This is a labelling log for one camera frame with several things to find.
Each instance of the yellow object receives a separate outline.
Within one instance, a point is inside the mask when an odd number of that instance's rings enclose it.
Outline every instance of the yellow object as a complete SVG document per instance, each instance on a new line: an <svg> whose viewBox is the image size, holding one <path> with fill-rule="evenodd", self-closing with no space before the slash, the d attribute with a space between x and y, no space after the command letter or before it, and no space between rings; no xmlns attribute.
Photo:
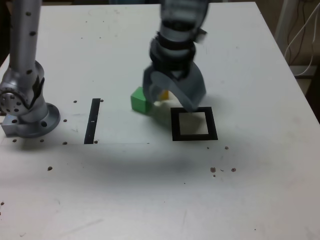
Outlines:
<svg viewBox="0 0 320 240"><path fill-rule="evenodd" d="M160 101L168 100L169 99L169 91L165 90L159 97Z"/></svg>

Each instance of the table surface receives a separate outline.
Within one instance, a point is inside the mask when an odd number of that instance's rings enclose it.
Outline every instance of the table surface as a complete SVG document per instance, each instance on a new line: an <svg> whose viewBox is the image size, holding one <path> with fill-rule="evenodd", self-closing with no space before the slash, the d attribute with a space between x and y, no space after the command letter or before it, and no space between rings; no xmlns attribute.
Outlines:
<svg viewBox="0 0 320 240"><path fill-rule="evenodd" d="M158 118L131 110L159 23L158 5L42 8L36 59L61 122L0 131L0 239L319 239L320 127L256 4L211 4L197 44L219 140L173 142L172 96Z"/></svg>

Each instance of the green cube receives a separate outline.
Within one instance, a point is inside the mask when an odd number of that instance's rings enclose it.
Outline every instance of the green cube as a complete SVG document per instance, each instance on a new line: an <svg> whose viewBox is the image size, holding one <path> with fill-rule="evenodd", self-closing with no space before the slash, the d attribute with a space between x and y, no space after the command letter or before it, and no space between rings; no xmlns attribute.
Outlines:
<svg viewBox="0 0 320 240"><path fill-rule="evenodd" d="M142 114L147 114L152 108L152 103L146 100L144 89L141 86L131 95L131 107Z"/></svg>

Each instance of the white cable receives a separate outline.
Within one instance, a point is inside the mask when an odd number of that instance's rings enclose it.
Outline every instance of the white cable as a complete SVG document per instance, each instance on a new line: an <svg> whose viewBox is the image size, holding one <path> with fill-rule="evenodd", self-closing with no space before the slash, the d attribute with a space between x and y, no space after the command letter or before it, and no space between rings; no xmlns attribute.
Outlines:
<svg viewBox="0 0 320 240"><path fill-rule="evenodd" d="M316 40L316 32L317 32L317 22L318 22L319 10L320 10L320 8L318 9L318 11L316 12L316 15L315 15L313 40L312 40L312 44L311 44L312 56L311 56L311 60L310 60L309 66L306 68L306 70L304 72L302 72L300 74L297 74L297 75L294 75L295 77L305 74L309 70L309 68L311 67L312 62L314 60L314 54L315 54L315 46L314 46L314 44L315 44L315 40Z"/></svg>
<svg viewBox="0 0 320 240"><path fill-rule="evenodd" d="M302 30L307 26L307 24L309 23L310 19L313 17L313 15L316 13L317 10L319 10L320 8L320 3L315 7L315 9L313 10L313 12L311 13L311 15L309 16L308 20L305 22L305 24L303 25L303 27L300 29L300 31L295 35L295 37L292 39L292 41L290 42L290 44L288 45L288 47L285 50L284 53L284 59L286 59L288 50L290 48L290 46L292 45L292 43L296 40L296 38L299 36L299 34L302 32Z"/></svg>

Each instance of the cable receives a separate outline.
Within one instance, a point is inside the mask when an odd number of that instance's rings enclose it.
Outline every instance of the cable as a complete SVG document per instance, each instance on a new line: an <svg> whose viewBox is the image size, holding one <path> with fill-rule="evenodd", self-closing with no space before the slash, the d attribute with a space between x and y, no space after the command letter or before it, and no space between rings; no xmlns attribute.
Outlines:
<svg viewBox="0 0 320 240"><path fill-rule="evenodd" d="M306 6L307 3L312 3L312 2L314 2L314 1L315 1L315 0L309 0L309 1L307 1L307 0L299 0L299 3L300 3L300 2L303 2L303 5L302 5L303 24L306 24L305 6ZM302 48L302 45L303 45L304 40L305 40L305 35L306 35L306 29L304 28L304 29L303 29L303 34L302 34L302 39L301 39L301 41L300 41L300 46L299 46L298 53L295 55L295 57L293 58L292 61L289 61L289 66L293 65L294 62L296 61L296 59L299 57L300 51L301 51L301 48Z"/></svg>
<svg viewBox="0 0 320 240"><path fill-rule="evenodd" d="M288 33L288 36L287 36L287 38L286 38L286 44L287 44L287 45L289 45L290 34L291 34L292 30L295 28L295 26L296 26L296 24L297 24L297 22L298 22L298 20L299 20L299 6L300 6L300 3L301 3L301 1L299 0L298 5L297 5L297 8L296 8L296 19L294 20L294 24L292 25L292 27L291 27L291 29L290 29L290 31L289 31L289 33ZM290 53L290 56L289 56L289 61L288 61L288 63L289 63L289 65L290 65L291 55L292 55L292 53L291 53L291 48L290 48L290 47L289 47L289 53Z"/></svg>
<svg viewBox="0 0 320 240"><path fill-rule="evenodd" d="M298 75L294 75L294 76L301 76L303 74L305 74L309 68L311 67L312 65L312 62L314 60L314 54L315 54L315 41L316 41L316 32L317 32L317 22L318 22L318 15L319 15L319 7L318 7L318 10L316 12L316 16L315 16L315 21L314 21L314 32L313 32L313 40L312 40L312 44L311 44L311 47L312 47L312 56L311 56L311 60L310 60L310 63L309 63L309 66L306 68L306 70Z"/></svg>
<svg viewBox="0 0 320 240"><path fill-rule="evenodd" d="M309 16L309 18L307 19L307 21L305 22L305 24L303 25L303 27L300 29L300 31L297 33L297 35L293 38L293 40L290 42L290 44L288 45L288 47L285 50L284 53L284 58L286 58L287 53L288 53L288 49L290 48L290 46L292 45L292 43L297 39L297 37L299 36L299 34L302 32L303 29L305 29L306 25L309 23L310 19L313 17L313 15L316 13L316 11L319 9L320 7L320 3L315 7L315 9L313 10L313 12L311 13L311 15Z"/></svg>

